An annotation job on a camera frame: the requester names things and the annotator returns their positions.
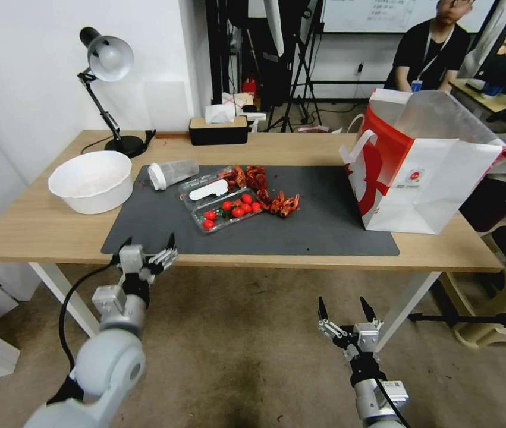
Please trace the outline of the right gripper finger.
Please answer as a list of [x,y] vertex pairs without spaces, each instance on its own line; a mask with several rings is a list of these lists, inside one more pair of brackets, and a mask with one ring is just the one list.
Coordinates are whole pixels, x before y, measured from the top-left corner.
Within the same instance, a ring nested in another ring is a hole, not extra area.
[[379,331],[384,322],[376,316],[374,309],[366,301],[364,297],[360,297],[360,304],[367,323],[372,325],[377,331]]
[[356,336],[353,332],[336,325],[328,318],[325,303],[322,297],[318,298],[318,325],[320,333],[325,335],[338,348],[342,349],[342,354],[346,360],[353,360],[357,357]]

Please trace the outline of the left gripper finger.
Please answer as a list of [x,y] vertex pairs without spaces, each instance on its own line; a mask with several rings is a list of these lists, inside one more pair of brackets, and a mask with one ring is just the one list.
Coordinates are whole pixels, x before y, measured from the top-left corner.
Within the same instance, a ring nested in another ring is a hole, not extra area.
[[172,232],[166,247],[158,254],[149,256],[146,259],[146,267],[149,269],[150,273],[162,273],[176,261],[177,257],[177,243],[175,234]]
[[128,237],[120,246],[119,250],[112,255],[111,266],[124,267],[127,265],[131,258],[132,251],[132,238]]

